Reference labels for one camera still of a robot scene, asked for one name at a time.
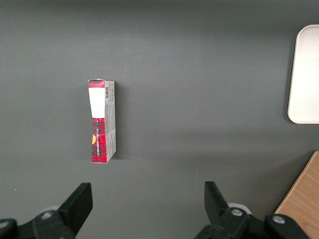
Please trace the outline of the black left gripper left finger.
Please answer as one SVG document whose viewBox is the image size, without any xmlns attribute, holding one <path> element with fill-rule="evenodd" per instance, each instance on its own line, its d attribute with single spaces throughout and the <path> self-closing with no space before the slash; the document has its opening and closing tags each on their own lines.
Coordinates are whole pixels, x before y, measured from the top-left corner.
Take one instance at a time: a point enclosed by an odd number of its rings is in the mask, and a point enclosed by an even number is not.
<svg viewBox="0 0 319 239">
<path fill-rule="evenodd" d="M 93 209 L 91 183 L 81 183 L 56 210 L 45 210 L 29 222 L 0 221 L 2 239 L 74 239 Z"/>
</svg>

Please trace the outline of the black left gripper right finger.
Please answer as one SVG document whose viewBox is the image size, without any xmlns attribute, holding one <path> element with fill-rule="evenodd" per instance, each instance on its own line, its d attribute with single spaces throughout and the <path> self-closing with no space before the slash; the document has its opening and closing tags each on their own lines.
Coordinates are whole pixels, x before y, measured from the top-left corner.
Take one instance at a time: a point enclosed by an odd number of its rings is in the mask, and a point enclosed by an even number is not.
<svg viewBox="0 0 319 239">
<path fill-rule="evenodd" d="M 239 207 L 229 206 L 215 182 L 205 182 L 204 205 L 210 221 L 196 239 L 308 239 L 292 218 L 282 214 L 266 215 L 264 220 Z"/>
</svg>

